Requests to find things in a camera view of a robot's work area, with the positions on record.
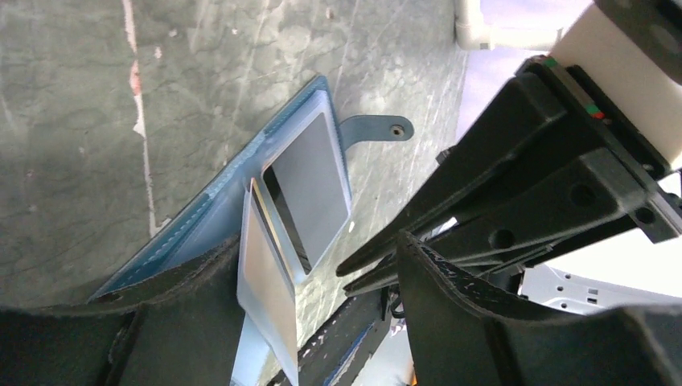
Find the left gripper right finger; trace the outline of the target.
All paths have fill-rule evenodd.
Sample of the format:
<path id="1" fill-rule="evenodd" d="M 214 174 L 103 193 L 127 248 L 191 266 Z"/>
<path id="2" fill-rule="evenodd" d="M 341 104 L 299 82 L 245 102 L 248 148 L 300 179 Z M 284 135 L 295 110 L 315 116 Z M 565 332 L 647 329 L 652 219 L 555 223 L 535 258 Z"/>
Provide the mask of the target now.
<path id="1" fill-rule="evenodd" d="M 590 315 L 542 306 L 403 232 L 396 259 L 420 385 L 678 385 L 681 308 Z"/>

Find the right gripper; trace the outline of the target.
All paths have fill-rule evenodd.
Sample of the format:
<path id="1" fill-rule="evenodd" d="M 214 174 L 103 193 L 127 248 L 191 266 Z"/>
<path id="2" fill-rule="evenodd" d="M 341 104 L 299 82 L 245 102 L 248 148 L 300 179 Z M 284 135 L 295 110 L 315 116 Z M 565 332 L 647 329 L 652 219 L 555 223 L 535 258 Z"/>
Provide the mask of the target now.
<path id="1" fill-rule="evenodd" d="M 466 135 L 383 230 L 336 269 L 367 272 L 347 296 L 397 283 L 403 233 L 479 276 L 546 261 L 632 228 L 653 242 L 681 234 L 681 198 L 659 181 L 670 162 L 580 66 L 526 59 Z M 567 109 L 607 149 L 542 170 L 514 161 Z"/>

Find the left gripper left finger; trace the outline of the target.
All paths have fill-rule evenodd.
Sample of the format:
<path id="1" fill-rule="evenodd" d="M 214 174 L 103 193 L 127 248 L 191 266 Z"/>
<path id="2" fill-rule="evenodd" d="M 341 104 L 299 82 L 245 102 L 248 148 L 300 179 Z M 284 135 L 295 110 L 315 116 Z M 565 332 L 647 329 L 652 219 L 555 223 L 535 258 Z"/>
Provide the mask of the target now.
<path id="1" fill-rule="evenodd" d="M 1 309 L 4 385 L 227 385 L 240 240 L 78 305 Z"/>

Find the blue card holder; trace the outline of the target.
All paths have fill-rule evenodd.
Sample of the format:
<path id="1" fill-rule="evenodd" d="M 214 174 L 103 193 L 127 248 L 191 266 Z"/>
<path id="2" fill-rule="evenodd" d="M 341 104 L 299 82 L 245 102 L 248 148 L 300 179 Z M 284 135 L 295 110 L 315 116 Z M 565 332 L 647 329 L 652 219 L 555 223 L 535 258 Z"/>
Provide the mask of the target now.
<path id="1" fill-rule="evenodd" d="M 254 385 L 268 354 L 277 359 L 289 383 L 298 384 L 294 287 L 309 274 L 304 274 L 296 259 L 264 172 L 301 133 L 296 122 L 318 113 L 327 115 L 333 143 L 340 152 L 339 165 L 350 196 L 349 220 L 352 193 L 347 151 L 360 142 L 408 141 L 414 128 L 407 118 L 395 115 L 357 115 L 339 121 L 327 79 L 316 76 L 165 230 L 100 288 L 100 294 L 109 294 L 136 285 L 237 236 L 236 300 L 244 311 L 244 321 L 230 380 L 233 385 Z"/>

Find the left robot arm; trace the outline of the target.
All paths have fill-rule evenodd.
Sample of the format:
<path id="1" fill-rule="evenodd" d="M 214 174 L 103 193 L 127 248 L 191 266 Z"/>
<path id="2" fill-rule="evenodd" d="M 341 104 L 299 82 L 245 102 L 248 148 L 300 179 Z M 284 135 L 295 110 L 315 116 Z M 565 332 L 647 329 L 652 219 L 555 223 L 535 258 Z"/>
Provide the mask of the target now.
<path id="1" fill-rule="evenodd" d="M 230 385 L 238 238 L 94 302 L 1 310 L 4 385 Z M 536 267 L 521 295 L 409 236 L 398 267 L 420 385 L 678 385 L 681 301 Z"/>

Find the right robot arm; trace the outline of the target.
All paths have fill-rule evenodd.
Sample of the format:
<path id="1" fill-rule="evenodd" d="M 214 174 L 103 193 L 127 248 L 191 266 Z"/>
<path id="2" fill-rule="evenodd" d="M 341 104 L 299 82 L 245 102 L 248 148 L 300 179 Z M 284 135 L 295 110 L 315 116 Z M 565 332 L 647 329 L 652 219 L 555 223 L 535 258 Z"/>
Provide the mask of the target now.
<path id="1" fill-rule="evenodd" d="M 395 286 L 402 234 L 476 277 L 515 276 L 641 229 L 681 234 L 681 5 L 595 1 L 526 59 L 396 218 L 337 268 Z"/>

